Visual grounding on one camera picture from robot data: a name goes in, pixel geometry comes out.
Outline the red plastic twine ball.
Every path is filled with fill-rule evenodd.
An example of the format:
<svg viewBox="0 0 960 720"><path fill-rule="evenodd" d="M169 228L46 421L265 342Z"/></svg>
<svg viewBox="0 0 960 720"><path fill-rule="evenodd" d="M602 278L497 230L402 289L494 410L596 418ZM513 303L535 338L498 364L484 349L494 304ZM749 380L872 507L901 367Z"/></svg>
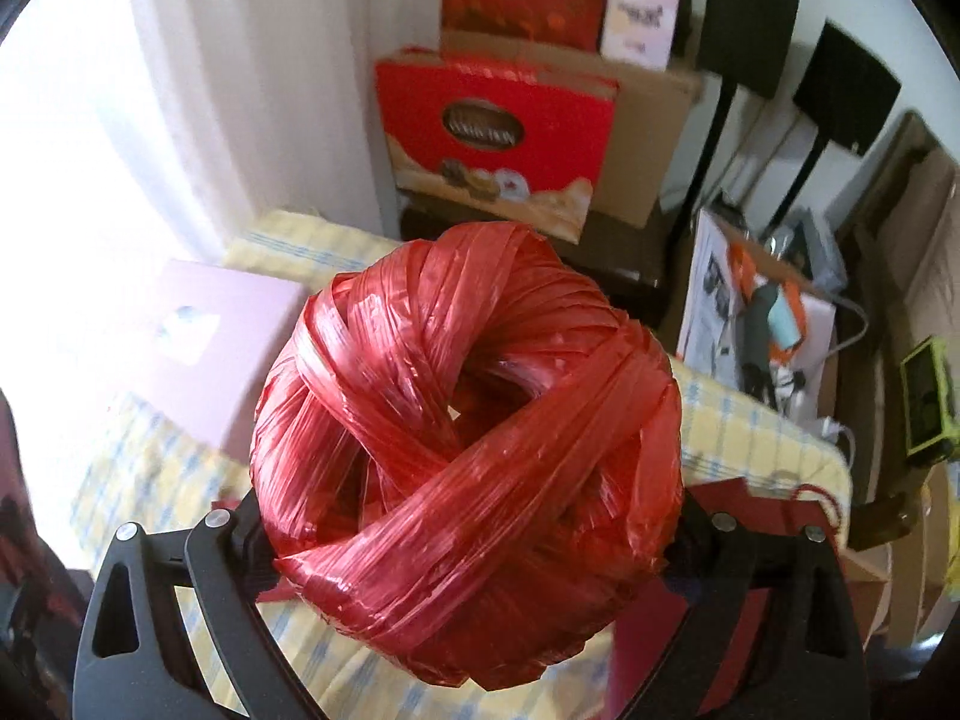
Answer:
<svg viewBox="0 0 960 720"><path fill-rule="evenodd" d="M306 302L249 466L302 600L416 678L496 691L662 569L681 421L646 327L530 227L470 223Z"/></svg>

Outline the yellow plaid tablecloth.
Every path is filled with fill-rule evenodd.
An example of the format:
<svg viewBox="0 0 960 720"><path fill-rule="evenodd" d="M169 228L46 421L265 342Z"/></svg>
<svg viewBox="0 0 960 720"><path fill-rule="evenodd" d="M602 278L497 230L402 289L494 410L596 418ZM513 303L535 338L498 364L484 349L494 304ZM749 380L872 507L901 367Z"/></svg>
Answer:
<svg viewBox="0 0 960 720"><path fill-rule="evenodd" d="M80 718L861 718L851 478L517 223L337 275L244 465L94 466Z"/></svg>

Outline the pink tissue box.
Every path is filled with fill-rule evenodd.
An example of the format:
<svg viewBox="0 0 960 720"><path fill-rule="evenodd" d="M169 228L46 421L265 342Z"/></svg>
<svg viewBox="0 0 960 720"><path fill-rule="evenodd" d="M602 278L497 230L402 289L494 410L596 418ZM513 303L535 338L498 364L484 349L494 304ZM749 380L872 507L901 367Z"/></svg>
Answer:
<svg viewBox="0 0 960 720"><path fill-rule="evenodd" d="M99 304L104 430L143 406L245 463L260 390L307 297L294 281L198 263L119 284Z"/></svg>

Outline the open box with clutter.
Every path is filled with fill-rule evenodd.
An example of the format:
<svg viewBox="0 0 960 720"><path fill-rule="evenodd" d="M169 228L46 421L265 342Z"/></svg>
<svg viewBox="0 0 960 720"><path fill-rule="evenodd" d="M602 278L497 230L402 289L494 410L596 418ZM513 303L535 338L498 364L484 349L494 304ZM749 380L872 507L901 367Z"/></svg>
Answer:
<svg viewBox="0 0 960 720"><path fill-rule="evenodd" d="M686 243L674 355L797 424L835 412L839 305L711 211Z"/></svg>

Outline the green portable radio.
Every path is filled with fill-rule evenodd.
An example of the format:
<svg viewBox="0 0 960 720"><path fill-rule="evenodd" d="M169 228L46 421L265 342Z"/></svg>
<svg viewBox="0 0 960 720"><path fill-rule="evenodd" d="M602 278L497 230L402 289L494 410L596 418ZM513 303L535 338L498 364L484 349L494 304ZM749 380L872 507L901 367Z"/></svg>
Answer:
<svg viewBox="0 0 960 720"><path fill-rule="evenodd" d="M907 462L929 468L958 458L958 379L952 348L931 335L900 362Z"/></svg>

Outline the brown sofa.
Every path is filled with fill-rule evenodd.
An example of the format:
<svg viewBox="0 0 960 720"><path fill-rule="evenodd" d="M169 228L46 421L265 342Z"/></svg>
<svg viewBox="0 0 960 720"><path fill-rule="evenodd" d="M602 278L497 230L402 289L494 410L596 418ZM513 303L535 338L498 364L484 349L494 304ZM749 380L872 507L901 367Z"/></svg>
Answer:
<svg viewBox="0 0 960 720"><path fill-rule="evenodd" d="M958 161L914 110L857 205L853 242L871 332L893 359L958 332Z"/></svg>

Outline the large brown cardboard box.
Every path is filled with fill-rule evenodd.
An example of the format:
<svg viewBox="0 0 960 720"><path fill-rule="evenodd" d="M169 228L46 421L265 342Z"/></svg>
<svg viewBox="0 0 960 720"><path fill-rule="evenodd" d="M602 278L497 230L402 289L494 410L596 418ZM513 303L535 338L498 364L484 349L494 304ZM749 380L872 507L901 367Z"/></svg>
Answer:
<svg viewBox="0 0 960 720"><path fill-rule="evenodd" d="M647 70L569 47L531 43L480 32L441 32L441 49L485 55L516 64L544 65L619 83L613 127L592 210L643 229L659 204L661 184L692 107L703 91L688 68Z"/></svg>

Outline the red Collection gift box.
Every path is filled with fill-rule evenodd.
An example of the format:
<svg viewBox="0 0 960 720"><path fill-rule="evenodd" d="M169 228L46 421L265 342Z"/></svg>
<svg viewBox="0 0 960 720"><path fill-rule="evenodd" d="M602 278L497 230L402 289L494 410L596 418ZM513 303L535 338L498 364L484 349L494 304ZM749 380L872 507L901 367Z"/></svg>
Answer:
<svg viewBox="0 0 960 720"><path fill-rule="evenodd" d="M462 52L404 49L374 67L395 187L560 241L586 226L619 85Z"/></svg>

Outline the white sheer curtain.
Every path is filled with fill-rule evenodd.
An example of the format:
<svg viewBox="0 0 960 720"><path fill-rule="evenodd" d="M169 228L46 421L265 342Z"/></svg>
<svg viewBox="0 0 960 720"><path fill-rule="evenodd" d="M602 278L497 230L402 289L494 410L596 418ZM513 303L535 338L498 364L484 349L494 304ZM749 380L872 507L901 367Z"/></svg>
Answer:
<svg viewBox="0 0 960 720"><path fill-rule="evenodd" d="M2 0L2 245L213 260L267 211L395 236L377 57L439 0Z"/></svg>

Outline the right black speaker on stand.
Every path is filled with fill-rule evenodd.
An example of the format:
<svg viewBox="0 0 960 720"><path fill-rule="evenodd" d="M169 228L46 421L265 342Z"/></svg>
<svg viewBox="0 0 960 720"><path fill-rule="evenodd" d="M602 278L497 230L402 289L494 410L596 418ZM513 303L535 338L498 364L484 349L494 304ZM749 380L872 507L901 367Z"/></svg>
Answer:
<svg viewBox="0 0 960 720"><path fill-rule="evenodd" d="M814 143L796 178L763 229L782 225L830 143L856 156L872 148L900 96L901 83L882 60L833 21L823 25L794 106L815 125Z"/></svg>

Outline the black speaker on stand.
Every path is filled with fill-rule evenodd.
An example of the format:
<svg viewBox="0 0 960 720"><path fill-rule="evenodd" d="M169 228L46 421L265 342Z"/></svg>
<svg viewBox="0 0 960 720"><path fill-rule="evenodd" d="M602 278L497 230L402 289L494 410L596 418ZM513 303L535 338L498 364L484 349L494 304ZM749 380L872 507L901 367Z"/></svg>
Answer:
<svg viewBox="0 0 960 720"><path fill-rule="evenodd" d="M823 25L794 106L815 125L814 143L796 178L763 229L782 225L830 143L856 156L872 148L900 96L901 83L882 60L833 21Z"/></svg>
<svg viewBox="0 0 960 720"><path fill-rule="evenodd" d="M715 114L670 239L690 229L737 89L770 101L778 91L796 26L799 0L706 0L697 67L721 80Z"/></svg>

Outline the left black speaker on stand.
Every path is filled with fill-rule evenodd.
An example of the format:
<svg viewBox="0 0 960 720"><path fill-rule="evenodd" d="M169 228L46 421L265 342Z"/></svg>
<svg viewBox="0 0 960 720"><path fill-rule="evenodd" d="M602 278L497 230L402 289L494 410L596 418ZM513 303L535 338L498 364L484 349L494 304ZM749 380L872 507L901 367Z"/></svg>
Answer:
<svg viewBox="0 0 960 720"><path fill-rule="evenodd" d="M670 239L690 229L737 89L770 101L778 91L796 26L799 0L706 0L697 67L721 80L715 114Z"/></svg>

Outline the small pink white box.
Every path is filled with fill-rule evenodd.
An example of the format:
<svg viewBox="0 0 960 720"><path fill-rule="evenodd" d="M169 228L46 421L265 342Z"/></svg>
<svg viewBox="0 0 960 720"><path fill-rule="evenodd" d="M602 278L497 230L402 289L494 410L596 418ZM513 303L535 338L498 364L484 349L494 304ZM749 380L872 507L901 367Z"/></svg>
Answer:
<svg viewBox="0 0 960 720"><path fill-rule="evenodd" d="M607 0L602 57L646 70L665 70L679 7L680 0Z"/></svg>

